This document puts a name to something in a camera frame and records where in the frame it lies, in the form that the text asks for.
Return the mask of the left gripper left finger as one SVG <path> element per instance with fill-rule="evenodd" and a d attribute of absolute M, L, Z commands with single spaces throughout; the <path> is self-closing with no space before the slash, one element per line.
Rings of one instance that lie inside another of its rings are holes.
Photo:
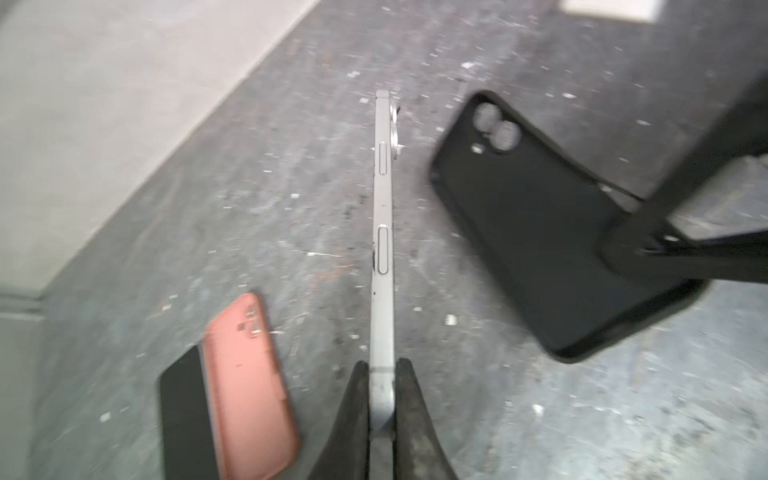
<path fill-rule="evenodd" d="M 369 365 L 358 361 L 309 479 L 366 480 L 370 458 Z"/>

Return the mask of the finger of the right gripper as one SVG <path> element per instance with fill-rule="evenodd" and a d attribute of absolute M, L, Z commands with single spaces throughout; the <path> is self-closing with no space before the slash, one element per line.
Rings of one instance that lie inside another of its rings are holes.
<path fill-rule="evenodd" d="M 752 81 L 653 194 L 612 227 L 601 256 L 627 276 L 767 282 L 767 232 L 677 242 L 670 215 L 731 161 L 767 154 L 767 75 Z"/>

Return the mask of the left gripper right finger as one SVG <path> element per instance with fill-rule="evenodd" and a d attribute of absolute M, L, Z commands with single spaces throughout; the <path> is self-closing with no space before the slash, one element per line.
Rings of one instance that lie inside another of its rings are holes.
<path fill-rule="evenodd" d="M 393 459 L 395 479 L 458 479 L 437 437 L 413 364 L 406 358 L 395 365 Z"/>

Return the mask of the pink phone case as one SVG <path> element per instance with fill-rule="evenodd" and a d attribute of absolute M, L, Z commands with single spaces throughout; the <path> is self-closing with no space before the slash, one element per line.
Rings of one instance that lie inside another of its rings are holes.
<path fill-rule="evenodd" d="M 208 323 L 201 346 L 219 477 L 275 477 L 301 441 L 261 297 L 239 296 Z"/>

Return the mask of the black phone case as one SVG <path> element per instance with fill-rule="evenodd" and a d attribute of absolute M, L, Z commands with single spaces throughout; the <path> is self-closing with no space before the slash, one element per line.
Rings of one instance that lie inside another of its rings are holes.
<path fill-rule="evenodd" d="M 600 245 L 624 211 L 498 94 L 472 93 L 430 167 L 434 191 L 522 322 L 576 363 L 694 303 L 707 282 L 630 277 Z"/>

